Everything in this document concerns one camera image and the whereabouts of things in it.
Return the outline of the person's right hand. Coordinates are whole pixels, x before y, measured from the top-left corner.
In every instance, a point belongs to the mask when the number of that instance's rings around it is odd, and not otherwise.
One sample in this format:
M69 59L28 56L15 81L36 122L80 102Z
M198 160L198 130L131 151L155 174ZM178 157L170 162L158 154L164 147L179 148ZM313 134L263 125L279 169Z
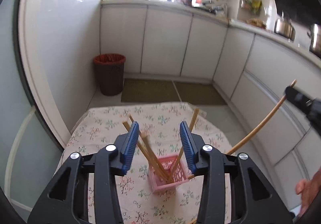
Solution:
M301 195L301 208L299 216L301 217L307 211L310 204L320 191L321 170L319 169L311 180L302 179L296 184L296 194Z

